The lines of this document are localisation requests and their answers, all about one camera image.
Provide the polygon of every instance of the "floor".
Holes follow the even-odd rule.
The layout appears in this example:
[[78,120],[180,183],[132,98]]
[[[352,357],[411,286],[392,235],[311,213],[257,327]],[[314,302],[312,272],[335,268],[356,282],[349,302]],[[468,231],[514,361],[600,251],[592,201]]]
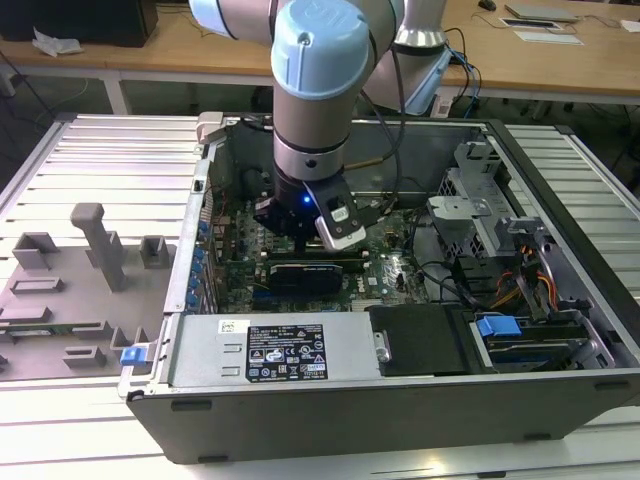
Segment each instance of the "floor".
[[[111,113],[100,81],[36,77],[28,81],[55,113]],[[253,93],[253,87],[199,85],[199,105],[194,107],[183,84],[127,82],[125,87],[134,113],[145,115],[189,115],[212,110],[247,112],[251,109]],[[11,99],[0,99],[0,188],[11,179],[52,121],[23,82],[16,86],[16,92]],[[462,99],[451,116],[461,117],[468,102]],[[523,115],[527,107],[529,112]],[[567,112],[562,104],[556,103],[540,121],[531,118],[533,107],[533,103],[520,100],[482,99],[471,117],[497,118],[510,124],[568,125],[608,166],[626,150],[631,133],[640,129],[640,110],[636,111],[635,107],[627,108],[629,115],[621,106],[587,104],[576,104]],[[634,178],[640,177],[640,163],[622,154],[615,173],[635,188]]]

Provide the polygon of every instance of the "laptop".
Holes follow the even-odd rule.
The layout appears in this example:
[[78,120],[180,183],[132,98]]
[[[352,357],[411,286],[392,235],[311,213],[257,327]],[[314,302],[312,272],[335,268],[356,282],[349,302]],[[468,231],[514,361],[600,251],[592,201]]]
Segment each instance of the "laptop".
[[539,7],[535,5],[505,5],[513,15],[527,20],[552,20],[555,22],[575,23],[580,19],[575,15],[554,7]]

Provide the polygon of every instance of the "aluminum extrusion table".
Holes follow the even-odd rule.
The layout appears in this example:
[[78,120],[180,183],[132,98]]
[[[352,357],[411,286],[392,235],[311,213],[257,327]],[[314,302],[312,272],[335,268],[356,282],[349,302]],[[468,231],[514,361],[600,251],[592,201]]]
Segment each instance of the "aluminum extrusion table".
[[[149,231],[176,243],[200,157],[195,125],[192,117],[87,115],[54,124],[0,196],[3,284],[15,266],[11,247],[25,230],[48,230],[59,245],[84,244],[68,222],[79,201],[104,203],[105,224],[121,232],[123,243],[137,244]],[[535,126],[510,131],[637,297],[635,198],[570,132]],[[516,196],[524,200],[523,193]],[[117,381],[0,383],[0,477],[397,480],[507,472],[507,478],[630,480],[640,468],[640,409],[632,406],[607,412],[561,441],[174,465],[118,397]]]

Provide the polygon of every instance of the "computer mouse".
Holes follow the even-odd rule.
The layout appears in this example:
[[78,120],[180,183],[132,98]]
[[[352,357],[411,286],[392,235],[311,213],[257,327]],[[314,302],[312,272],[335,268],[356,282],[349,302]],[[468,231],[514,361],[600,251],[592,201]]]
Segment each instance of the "computer mouse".
[[496,2],[494,2],[493,0],[480,0],[478,2],[478,6],[490,12],[496,11]]

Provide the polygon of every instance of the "sticker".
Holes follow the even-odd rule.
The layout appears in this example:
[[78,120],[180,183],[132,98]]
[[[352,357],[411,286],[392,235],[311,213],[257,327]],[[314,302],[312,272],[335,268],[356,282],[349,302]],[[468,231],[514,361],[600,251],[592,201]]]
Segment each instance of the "sticker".
[[322,325],[247,325],[245,328],[246,378],[250,382],[329,378]]
[[52,333],[49,330],[18,330],[15,332],[9,332],[12,337],[40,337],[49,336]]
[[220,320],[218,333],[247,333],[251,320]]

